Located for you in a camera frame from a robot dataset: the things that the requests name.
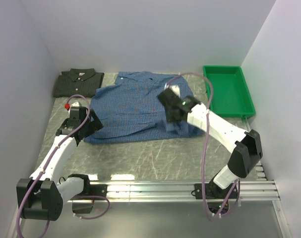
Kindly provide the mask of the blue checked long sleeve shirt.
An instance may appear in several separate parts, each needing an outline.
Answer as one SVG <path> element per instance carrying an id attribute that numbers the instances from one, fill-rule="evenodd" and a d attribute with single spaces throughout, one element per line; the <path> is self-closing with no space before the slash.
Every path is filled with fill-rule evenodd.
<path id="1" fill-rule="evenodd" d="M 184 121 L 167 123 L 157 96 L 171 82 L 182 98 L 193 96 L 187 81 L 175 74 L 119 72 L 114 85 L 100 88 L 91 99 L 103 128 L 84 139 L 91 144 L 189 138 L 204 132 Z"/>

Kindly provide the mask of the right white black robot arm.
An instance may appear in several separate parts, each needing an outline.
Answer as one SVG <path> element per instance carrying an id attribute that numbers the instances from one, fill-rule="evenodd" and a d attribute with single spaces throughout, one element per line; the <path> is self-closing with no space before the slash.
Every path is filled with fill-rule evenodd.
<path id="1" fill-rule="evenodd" d="M 192 96 L 180 98 L 167 88 L 157 96 L 164 106 L 168 122 L 185 121 L 219 141 L 231 154 L 225 165 L 210 182 L 215 198 L 223 197 L 228 186 L 245 178 L 263 156 L 260 135 L 257 131 L 241 129 L 216 115 Z"/>

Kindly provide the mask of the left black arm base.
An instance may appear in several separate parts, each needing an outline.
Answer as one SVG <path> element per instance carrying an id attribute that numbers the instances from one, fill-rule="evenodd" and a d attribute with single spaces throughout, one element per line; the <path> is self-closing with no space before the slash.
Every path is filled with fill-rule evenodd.
<path id="1" fill-rule="evenodd" d="M 99 213 L 105 213 L 109 208 L 109 202 L 106 200 L 108 186 L 106 184 L 91 185 L 87 194 L 79 194 L 73 197 L 69 204 L 75 216 L 97 216 Z"/>

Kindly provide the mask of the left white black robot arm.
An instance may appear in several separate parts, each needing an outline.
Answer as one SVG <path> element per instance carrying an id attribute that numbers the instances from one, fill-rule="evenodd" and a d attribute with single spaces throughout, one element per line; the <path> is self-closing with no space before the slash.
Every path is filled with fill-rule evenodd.
<path id="1" fill-rule="evenodd" d="M 79 143 L 103 125 L 93 109 L 71 106 L 68 112 L 69 117 L 56 130 L 52 147 L 40 166 L 29 178 L 22 178 L 17 183 L 19 218 L 55 221 L 63 205 L 73 197 L 87 199 L 91 195 L 88 175 L 71 174 L 62 184 L 58 181 Z"/>

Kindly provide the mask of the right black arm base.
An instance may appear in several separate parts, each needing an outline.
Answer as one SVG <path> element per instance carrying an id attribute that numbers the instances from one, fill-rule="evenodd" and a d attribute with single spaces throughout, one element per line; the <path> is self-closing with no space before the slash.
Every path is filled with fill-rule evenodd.
<path id="1" fill-rule="evenodd" d="M 235 199 L 234 206 L 236 206 L 239 203 L 240 191 L 241 191 L 241 183 L 239 180 L 234 183 L 231 183 L 226 189 L 221 189 L 217 185 L 213 184 L 212 182 L 206 183 L 205 184 L 206 199 L 207 200 L 209 200 L 209 199 L 210 200 L 211 199 L 221 199 L 222 200 L 220 203 L 208 202 L 207 206 L 208 206 L 209 212 L 211 214 L 216 214 L 218 212 L 218 210 L 222 207 L 223 200 L 229 194 L 229 197 L 226 200 L 226 203 L 220 212 L 221 216 L 227 215 L 233 209 L 233 207 L 232 208 L 230 207 L 229 199 Z"/>

